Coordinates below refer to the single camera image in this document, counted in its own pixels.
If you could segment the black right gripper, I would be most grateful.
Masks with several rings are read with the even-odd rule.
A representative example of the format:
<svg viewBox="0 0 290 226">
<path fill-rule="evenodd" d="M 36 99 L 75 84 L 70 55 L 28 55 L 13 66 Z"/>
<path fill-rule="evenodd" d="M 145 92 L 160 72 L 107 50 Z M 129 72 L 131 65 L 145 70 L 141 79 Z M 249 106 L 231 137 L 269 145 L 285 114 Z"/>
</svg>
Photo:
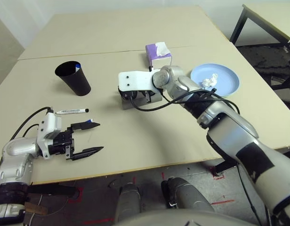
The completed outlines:
<svg viewBox="0 0 290 226">
<path fill-rule="evenodd" d="M 154 103 L 158 101 L 157 93 L 154 93 L 150 90 L 121 91 L 120 89 L 118 89 L 118 92 L 123 101 L 134 100 L 136 97 L 138 103 Z"/>
</svg>

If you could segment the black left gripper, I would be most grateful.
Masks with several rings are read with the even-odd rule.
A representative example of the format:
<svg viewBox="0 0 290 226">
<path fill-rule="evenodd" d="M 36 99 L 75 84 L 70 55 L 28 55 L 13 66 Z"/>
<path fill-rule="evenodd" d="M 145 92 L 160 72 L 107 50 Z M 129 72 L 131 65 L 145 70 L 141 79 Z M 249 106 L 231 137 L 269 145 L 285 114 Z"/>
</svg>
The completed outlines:
<svg viewBox="0 0 290 226">
<path fill-rule="evenodd" d="M 91 155 L 99 152 L 104 147 L 91 147 L 87 149 L 83 149 L 80 153 L 74 152 L 74 139 L 72 137 L 74 130 L 87 130 L 92 129 L 99 126 L 99 123 L 86 121 L 71 124 L 67 130 L 60 132 L 54 139 L 53 144 L 49 145 L 49 154 L 50 155 L 59 155 L 64 154 L 66 160 L 79 160 L 83 158 L 90 157 Z"/>
</svg>

